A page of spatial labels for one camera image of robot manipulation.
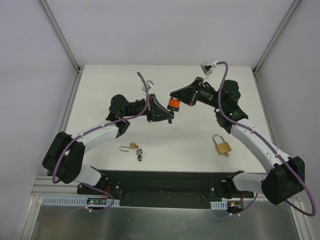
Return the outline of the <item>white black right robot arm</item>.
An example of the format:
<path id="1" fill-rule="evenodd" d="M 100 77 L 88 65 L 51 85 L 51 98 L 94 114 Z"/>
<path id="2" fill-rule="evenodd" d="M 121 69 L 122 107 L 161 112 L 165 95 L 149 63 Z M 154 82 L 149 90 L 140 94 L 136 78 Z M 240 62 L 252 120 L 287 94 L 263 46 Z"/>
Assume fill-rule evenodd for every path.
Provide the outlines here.
<path id="1" fill-rule="evenodd" d="M 242 191 L 255 192 L 278 205 L 304 190 L 304 161 L 298 156 L 290 157 L 257 135 L 255 125 L 238 105 L 241 94 L 236 81 L 227 79 L 218 95 L 203 78 L 197 77 L 191 84 L 172 91 L 170 97 L 189 106 L 201 102 L 213 107 L 218 124 L 246 146 L 264 168 L 265 173 L 239 170 L 227 176 L 222 196 L 229 199 Z"/>

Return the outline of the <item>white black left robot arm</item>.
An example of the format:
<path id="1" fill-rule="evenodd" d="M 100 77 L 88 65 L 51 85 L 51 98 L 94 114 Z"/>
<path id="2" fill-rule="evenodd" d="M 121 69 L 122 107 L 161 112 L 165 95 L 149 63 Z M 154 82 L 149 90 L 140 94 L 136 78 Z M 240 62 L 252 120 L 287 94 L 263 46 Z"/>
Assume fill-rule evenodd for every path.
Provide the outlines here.
<path id="1" fill-rule="evenodd" d="M 179 108 L 162 106 L 155 94 L 146 99 L 129 102 L 117 94 L 110 101 L 109 114 L 98 126 L 83 133 L 67 134 L 59 132 L 52 141 L 42 166 L 53 177 L 53 182 L 87 184 L 90 191 L 99 195 L 105 191 L 106 183 L 102 174 L 83 163 L 85 154 L 100 144 L 122 136 L 130 126 L 130 120 L 145 116 L 147 122 L 172 122 L 174 112 Z"/>

